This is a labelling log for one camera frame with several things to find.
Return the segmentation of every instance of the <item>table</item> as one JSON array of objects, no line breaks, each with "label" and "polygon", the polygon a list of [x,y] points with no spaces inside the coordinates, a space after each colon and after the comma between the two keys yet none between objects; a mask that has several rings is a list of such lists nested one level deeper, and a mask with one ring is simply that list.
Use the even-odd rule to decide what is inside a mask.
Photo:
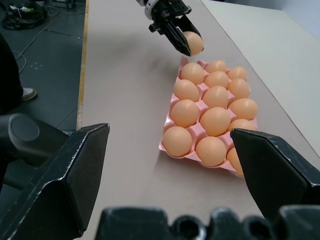
[{"label": "table", "polygon": [[283,11],[202,1],[320,155],[320,41]]},{"label": "table", "polygon": [[[205,51],[191,60],[223,59],[230,68],[244,66],[252,99],[261,109],[259,129],[284,137],[303,156],[317,160],[203,3],[185,3],[193,9],[189,18],[205,42]],[[94,237],[102,209],[111,206],[160,207],[167,211],[170,222],[192,214],[208,223],[211,209],[219,206],[234,209],[240,217],[260,214],[242,178],[159,152],[181,55],[165,37],[150,33],[148,25],[136,1],[89,2],[83,107],[79,108],[82,124],[78,127],[107,122],[110,135],[99,194],[81,239]]]}]

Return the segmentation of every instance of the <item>gray wall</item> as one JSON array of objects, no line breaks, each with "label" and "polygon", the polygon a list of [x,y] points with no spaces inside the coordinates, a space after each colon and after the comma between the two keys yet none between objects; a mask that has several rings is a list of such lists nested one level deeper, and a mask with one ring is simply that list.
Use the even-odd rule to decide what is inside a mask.
[{"label": "gray wall", "polygon": [[246,6],[266,8],[266,9],[282,10],[283,6],[288,1],[292,1],[292,0],[226,0],[225,2],[233,3],[233,4],[241,4],[241,5],[246,5]]},{"label": "gray wall", "polygon": [[320,0],[226,0],[227,3],[283,10],[320,40]]}]

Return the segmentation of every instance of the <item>shoe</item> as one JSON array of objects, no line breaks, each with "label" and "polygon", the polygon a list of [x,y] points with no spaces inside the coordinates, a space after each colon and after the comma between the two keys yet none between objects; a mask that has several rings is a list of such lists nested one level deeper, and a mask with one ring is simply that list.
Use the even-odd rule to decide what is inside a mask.
[{"label": "shoe", "polygon": [[37,96],[37,92],[33,88],[27,88],[27,87],[23,88],[23,95],[22,95],[23,102],[34,99],[36,96]]}]

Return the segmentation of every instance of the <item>egg tray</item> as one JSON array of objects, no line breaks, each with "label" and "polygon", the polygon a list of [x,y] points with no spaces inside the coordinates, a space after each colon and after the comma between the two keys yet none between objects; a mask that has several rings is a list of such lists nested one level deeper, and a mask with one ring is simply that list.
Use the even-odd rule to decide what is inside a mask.
[{"label": "egg tray", "polygon": [[[189,60],[186,57],[182,57],[180,68],[178,71],[178,77],[176,78],[175,82],[180,81],[182,68],[188,63],[189,63]],[[207,67],[208,62],[198,61],[197,63],[203,68],[204,79],[206,79],[207,76],[210,75],[207,71],[205,71],[205,68]],[[209,87],[204,82],[201,84],[198,84],[196,86],[197,86],[199,93],[200,93],[199,101],[195,103],[199,109],[199,116],[198,116],[196,124],[186,128],[186,130],[191,134],[191,137],[192,137],[191,150],[189,151],[188,154],[186,154],[184,156],[179,156],[179,157],[172,156],[164,148],[164,146],[162,144],[162,139],[159,143],[159,150],[166,152],[170,157],[175,158],[175,159],[190,159],[190,160],[194,160],[194,161],[200,163],[201,165],[203,165],[206,168],[212,168],[212,169],[222,168],[222,169],[226,169],[226,170],[236,174],[236,170],[231,166],[230,162],[227,161],[227,159],[224,159],[224,161],[217,166],[206,166],[202,163],[201,159],[198,157],[198,155],[196,153],[196,145],[198,144],[198,142],[201,139],[208,137],[206,130],[201,126],[199,121],[200,121],[200,118],[202,117],[202,115],[209,109],[209,107],[204,103],[204,101],[201,100],[203,98],[204,94],[207,92],[207,90],[209,90]],[[235,101],[235,96],[231,92],[228,91],[228,97],[229,97],[229,102],[228,102],[228,106],[229,106],[232,102]],[[179,101],[180,101],[179,98],[177,98],[175,96],[175,94],[172,94],[171,102],[170,102],[170,109],[169,109],[169,112],[166,116],[166,120],[165,120],[165,124],[164,124],[164,128],[163,128],[163,133],[165,131],[167,131],[169,128],[176,126],[174,121],[170,118],[170,112],[171,112],[172,108],[174,107],[174,105]],[[228,106],[227,106],[227,111],[230,114],[231,123],[232,123],[234,120],[236,120],[236,115],[230,109],[228,109]],[[250,122],[255,126],[256,129],[258,128],[258,124],[257,124],[256,119],[253,119]],[[230,137],[230,132],[225,132],[224,134],[218,136],[217,138],[220,139],[224,143],[227,152],[231,148],[234,147],[233,140]]]}]

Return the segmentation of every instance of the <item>brown egg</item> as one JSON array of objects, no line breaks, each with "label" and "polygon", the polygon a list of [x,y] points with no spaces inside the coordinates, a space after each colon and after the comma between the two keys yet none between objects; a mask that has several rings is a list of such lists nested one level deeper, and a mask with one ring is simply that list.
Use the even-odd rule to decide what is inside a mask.
[{"label": "brown egg", "polygon": [[205,72],[198,63],[190,62],[183,67],[181,77],[198,85],[204,82]]},{"label": "brown egg", "polygon": [[200,124],[211,137],[225,133],[231,122],[230,114],[222,107],[214,107],[206,111],[200,119]]},{"label": "brown egg", "polygon": [[190,151],[192,137],[185,128],[173,126],[163,134],[162,144],[170,155],[181,157]]},{"label": "brown egg", "polygon": [[228,77],[231,80],[235,80],[235,79],[243,79],[245,81],[248,80],[247,72],[242,66],[237,66],[237,67],[232,68],[228,72]]},{"label": "brown egg", "polygon": [[192,55],[197,55],[202,52],[202,50],[204,49],[204,41],[198,34],[192,31],[185,31],[183,35],[188,42]]},{"label": "brown egg", "polygon": [[247,99],[250,96],[250,87],[248,83],[241,78],[236,78],[231,81],[227,90],[235,96],[236,100]]},{"label": "brown egg", "polygon": [[217,72],[217,71],[221,71],[221,72],[226,73],[227,72],[227,64],[222,60],[212,61],[212,62],[209,62],[209,64],[206,66],[205,70],[210,74],[212,74],[213,72]]},{"label": "brown egg", "polygon": [[204,80],[204,83],[209,88],[212,88],[215,86],[222,86],[226,89],[229,84],[229,78],[225,72],[215,71],[206,77],[206,79]]},{"label": "brown egg", "polygon": [[227,154],[225,144],[217,137],[207,136],[196,145],[195,152],[202,163],[208,167],[221,164]]},{"label": "brown egg", "polygon": [[179,80],[173,86],[173,93],[180,100],[189,99],[198,102],[200,93],[196,85],[189,80]]},{"label": "brown egg", "polygon": [[198,106],[189,99],[178,101],[170,112],[170,118],[175,125],[183,128],[188,128],[195,124],[198,116]]},{"label": "brown egg", "polygon": [[229,109],[236,115],[236,119],[252,120],[257,116],[258,106],[250,98],[241,98],[230,104]]},{"label": "brown egg", "polygon": [[244,176],[244,172],[242,170],[242,167],[241,167],[241,164],[240,164],[240,161],[239,161],[239,157],[237,155],[237,151],[235,148],[232,148],[227,156],[226,156],[226,159],[230,162],[231,166],[235,169],[236,173],[239,175],[239,176]]},{"label": "brown egg", "polygon": [[246,119],[237,119],[230,124],[227,131],[230,132],[232,129],[256,130],[256,127]]},{"label": "brown egg", "polygon": [[202,100],[209,109],[215,107],[225,109],[229,102],[228,91],[223,86],[214,86],[206,91]]}]

